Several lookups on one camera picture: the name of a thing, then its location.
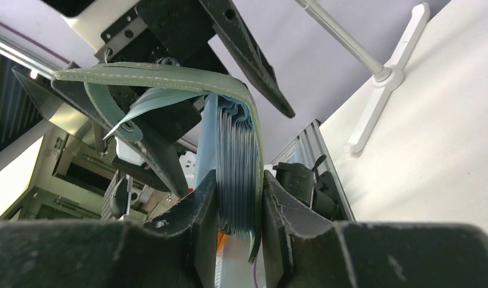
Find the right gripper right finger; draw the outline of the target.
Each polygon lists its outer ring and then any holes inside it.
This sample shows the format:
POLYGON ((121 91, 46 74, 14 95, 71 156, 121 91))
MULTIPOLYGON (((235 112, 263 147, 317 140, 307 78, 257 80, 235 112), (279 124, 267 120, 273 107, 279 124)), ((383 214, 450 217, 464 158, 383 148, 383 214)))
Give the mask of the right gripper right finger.
POLYGON ((488 235, 469 224, 331 222, 264 174, 267 287, 488 287, 488 235))

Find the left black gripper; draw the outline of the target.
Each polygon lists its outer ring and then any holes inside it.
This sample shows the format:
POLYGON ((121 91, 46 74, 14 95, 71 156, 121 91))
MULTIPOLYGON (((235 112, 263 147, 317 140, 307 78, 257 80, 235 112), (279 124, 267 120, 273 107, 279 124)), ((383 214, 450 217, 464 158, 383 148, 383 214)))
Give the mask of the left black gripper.
MULTIPOLYGON (((100 38, 104 43, 95 57, 100 62, 156 64, 161 58, 172 57, 183 67, 226 74, 227 69, 208 43, 215 32, 254 88, 283 115, 295 117, 273 67, 233 1, 138 1, 103 30, 100 38)), ((12 72, 44 119, 89 146, 100 139, 94 128, 105 132, 112 128, 91 102, 82 82, 43 76, 32 79, 29 70, 20 67, 12 72)), ((185 197, 189 188, 176 148, 188 119, 175 122, 173 113, 190 111, 191 104, 185 100, 134 118, 132 122, 141 129, 143 138, 131 142, 131 150, 143 156, 150 169, 131 164, 120 168, 142 181, 151 181, 157 190, 185 197)))

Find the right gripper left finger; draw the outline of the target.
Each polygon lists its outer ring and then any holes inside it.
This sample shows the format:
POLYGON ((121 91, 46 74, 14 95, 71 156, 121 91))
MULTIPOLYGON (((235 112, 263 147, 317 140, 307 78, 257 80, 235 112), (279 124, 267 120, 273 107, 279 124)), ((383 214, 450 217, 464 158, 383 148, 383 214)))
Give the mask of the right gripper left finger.
POLYGON ((130 221, 0 222, 0 287, 213 287, 216 174, 168 211, 130 221))

